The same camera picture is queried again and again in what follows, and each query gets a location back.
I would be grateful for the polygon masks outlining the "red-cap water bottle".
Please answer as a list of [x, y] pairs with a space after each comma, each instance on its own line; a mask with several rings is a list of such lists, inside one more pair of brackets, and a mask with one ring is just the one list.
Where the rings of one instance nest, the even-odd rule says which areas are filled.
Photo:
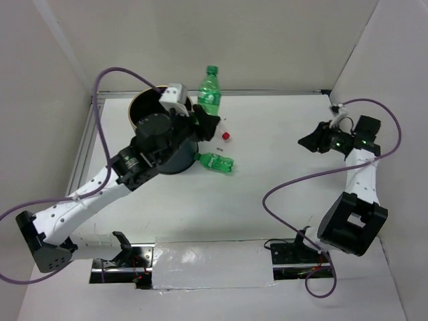
[[231, 137], [229, 131], [226, 129], [225, 125], [220, 121], [214, 131], [214, 137], [221, 139], [223, 141], [228, 141]]

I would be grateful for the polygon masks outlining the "green plastic soda bottle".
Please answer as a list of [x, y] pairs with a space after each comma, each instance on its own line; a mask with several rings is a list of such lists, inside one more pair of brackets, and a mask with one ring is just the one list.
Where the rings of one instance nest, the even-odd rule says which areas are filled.
[[221, 89], [218, 80], [218, 67], [207, 66], [206, 76], [198, 88], [198, 104], [206, 113], [217, 116], [221, 101]]

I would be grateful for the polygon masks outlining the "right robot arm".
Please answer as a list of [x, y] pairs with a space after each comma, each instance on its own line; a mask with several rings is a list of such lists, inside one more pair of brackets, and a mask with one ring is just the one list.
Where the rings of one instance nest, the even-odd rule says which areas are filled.
[[351, 133], [330, 122], [320, 122], [315, 131], [298, 141], [311, 152], [335, 150], [351, 167], [346, 174], [344, 192], [323, 217], [317, 231], [321, 243], [345, 253], [362, 256], [388, 217], [388, 210], [377, 197], [376, 157], [381, 147], [375, 143], [380, 120], [361, 116]]

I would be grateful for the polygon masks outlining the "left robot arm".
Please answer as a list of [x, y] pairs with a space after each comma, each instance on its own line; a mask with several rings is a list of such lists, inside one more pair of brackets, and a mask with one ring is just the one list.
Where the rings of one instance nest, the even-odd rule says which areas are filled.
[[65, 201], [52, 201], [51, 207], [37, 213], [21, 212], [16, 222], [39, 271], [56, 272], [83, 254], [126, 266], [138, 252], [122, 232], [89, 239], [73, 239], [71, 234], [103, 208], [157, 176], [184, 143], [210, 141], [220, 120], [200, 105], [187, 116], [175, 109], [149, 114], [138, 122], [130, 144]]

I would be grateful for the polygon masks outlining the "dark round bin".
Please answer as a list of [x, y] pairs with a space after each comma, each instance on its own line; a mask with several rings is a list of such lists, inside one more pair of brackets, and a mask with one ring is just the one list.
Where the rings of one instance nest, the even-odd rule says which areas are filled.
[[169, 112], [159, 103], [166, 88], [164, 85], [147, 89], [133, 98], [128, 107], [128, 119], [136, 135], [133, 144], [154, 162], [159, 173], [176, 175], [193, 165], [193, 156], [199, 147], [190, 138], [169, 140]]

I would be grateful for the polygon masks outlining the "silver tape sheet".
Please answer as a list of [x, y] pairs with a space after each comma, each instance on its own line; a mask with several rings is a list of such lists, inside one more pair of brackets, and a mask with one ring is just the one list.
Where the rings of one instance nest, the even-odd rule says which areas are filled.
[[266, 288], [275, 284], [262, 241], [157, 243], [152, 286], [157, 290]]

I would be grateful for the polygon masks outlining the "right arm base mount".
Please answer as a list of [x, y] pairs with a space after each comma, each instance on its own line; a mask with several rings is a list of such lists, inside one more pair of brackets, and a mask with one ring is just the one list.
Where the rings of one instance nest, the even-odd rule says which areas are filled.
[[333, 277], [327, 259], [305, 245], [304, 238], [299, 234], [293, 239], [269, 239], [263, 247], [270, 252], [275, 281], [303, 280], [311, 272], [312, 278]]

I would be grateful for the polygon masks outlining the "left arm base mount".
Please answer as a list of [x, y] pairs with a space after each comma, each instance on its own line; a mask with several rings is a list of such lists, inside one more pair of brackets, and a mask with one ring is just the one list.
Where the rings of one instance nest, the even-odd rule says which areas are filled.
[[112, 259], [94, 259], [90, 284], [134, 284], [136, 289], [152, 289], [153, 243], [131, 244], [126, 236], [114, 231], [120, 251]]

